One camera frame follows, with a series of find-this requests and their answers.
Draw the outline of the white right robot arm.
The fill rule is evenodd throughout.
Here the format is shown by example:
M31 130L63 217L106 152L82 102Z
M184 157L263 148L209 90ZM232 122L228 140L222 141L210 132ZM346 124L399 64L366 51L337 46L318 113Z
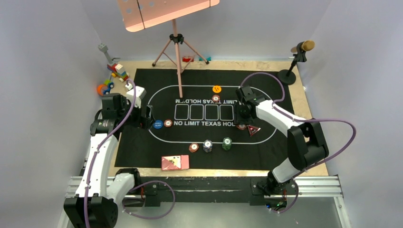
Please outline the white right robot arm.
M314 119L306 120L293 115L274 101L254 93L250 86L239 87L236 95L239 100L234 109L236 125L248 125L258 118L287 138L287 157L268 173L262 189L279 193L298 173L329 155L321 124Z

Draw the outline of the red triangular all-in marker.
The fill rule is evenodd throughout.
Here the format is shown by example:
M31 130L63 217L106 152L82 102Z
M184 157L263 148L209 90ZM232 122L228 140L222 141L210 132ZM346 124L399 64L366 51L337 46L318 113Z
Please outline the red triangular all-in marker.
M247 129L248 129L248 132L249 132L249 135L250 135L250 136L253 136L253 135L256 134L258 131L261 130L260 127L256 127L256 126L253 126L253 125L248 125L248 126L247 126Z

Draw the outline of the blue poker chip stack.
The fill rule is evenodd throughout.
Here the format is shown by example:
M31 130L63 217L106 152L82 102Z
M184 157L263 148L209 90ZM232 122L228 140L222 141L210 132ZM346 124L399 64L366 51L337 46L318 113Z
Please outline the blue poker chip stack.
M205 151L205 152L211 152L212 151L212 146L213 146L213 144L212 144L212 141L211 140L205 140L204 142L203 142L203 150Z

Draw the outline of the blue small blind button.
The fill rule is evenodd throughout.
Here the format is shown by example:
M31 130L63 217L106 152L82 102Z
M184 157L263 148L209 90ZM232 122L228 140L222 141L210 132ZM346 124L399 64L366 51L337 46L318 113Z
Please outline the blue small blind button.
M164 127L164 122L161 121L161 120L156 120L156 121L154 122L154 124L153 124L153 127L154 127L155 129L161 129L161 128Z

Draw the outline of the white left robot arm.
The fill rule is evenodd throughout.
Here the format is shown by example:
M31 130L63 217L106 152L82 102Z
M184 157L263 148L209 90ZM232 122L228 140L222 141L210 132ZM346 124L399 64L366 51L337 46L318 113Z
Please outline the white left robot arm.
M102 108L90 125L88 160L82 180L73 197L64 201L64 211L75 228L113 228L123 212L127 193L137 194L142 187L136 168L121 169L112 183L107 184L113 152L120 133L127 127L149 130L155 119L152 106L141 105L145 89L136 86L132 79L126 98L114 93L102 97Z

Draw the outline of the yellow big blind button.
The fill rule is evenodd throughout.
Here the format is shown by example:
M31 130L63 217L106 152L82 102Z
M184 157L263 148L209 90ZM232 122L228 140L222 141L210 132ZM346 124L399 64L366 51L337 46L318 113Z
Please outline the yellow big blind button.
M221 88L221 86L219 86L219 85L214 85L213 87L212 87L212 91L214 92L214 93L216 93L216 94L218 94L218 93L220 93L221 91L222 91L222 88Z

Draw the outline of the red poker chip stack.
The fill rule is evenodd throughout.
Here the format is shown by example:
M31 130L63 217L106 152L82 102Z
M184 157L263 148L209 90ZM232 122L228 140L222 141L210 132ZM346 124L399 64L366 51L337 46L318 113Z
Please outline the red poker chip stack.
M189 146L189 152L194 153L198 151L199 145L197 143L191 143Z

